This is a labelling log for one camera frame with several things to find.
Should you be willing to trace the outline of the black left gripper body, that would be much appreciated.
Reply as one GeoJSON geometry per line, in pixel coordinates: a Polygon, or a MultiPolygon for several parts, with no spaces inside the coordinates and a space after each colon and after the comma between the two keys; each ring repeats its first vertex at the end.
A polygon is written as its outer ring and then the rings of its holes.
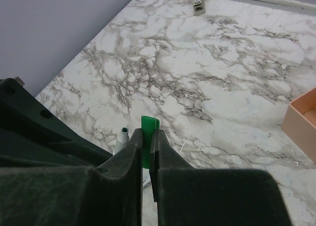
{"type": "Polygon", "coordinates": [[[112,157],[79,136],[12,78],[0,81],[0,165],[94,166],[112,157]]]}

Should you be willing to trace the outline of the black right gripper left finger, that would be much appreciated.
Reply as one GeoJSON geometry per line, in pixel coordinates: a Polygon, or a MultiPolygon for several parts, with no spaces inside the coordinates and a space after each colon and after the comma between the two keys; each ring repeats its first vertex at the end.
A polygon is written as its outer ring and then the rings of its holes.
{"type": "Polygon", "coordinates": [[[140,129],[98,167],[45,166],[0,159],[3,226],[139,226],[142,223],[140,129]]]}

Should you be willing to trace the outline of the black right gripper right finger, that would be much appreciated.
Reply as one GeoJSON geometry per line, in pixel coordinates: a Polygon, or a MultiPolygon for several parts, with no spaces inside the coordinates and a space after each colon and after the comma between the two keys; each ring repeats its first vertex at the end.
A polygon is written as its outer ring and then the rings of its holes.
{"type": "Polygon", "coordinates": [[[259,169],[196,169],[156,130],[150,176],[160,226],[289,226],[274,178],[259,169]]]}

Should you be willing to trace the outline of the white marker green end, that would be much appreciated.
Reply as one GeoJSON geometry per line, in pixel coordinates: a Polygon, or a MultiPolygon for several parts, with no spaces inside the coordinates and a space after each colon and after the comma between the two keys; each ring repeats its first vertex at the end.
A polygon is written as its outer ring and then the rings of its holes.
{"type": "Polygon", "coordinates": [[[127,127],[123,127],[121,131],[117,135],[116,146],[114,148],[114,154],[121,151],[129,141],[129,129],[127,127]]]}

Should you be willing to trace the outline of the green pen cap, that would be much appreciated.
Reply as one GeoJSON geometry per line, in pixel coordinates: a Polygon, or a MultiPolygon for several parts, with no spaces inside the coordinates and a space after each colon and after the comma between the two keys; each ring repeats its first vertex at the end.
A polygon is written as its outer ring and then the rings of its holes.
{"type": "Polygon", "coordinates": [[[143,168],[150,168],[150,149],[152,135],[155,130],[158,130],[160,127],[160,121],[154,117],[141,116],[141,129],[143,135],[143,168]]]}

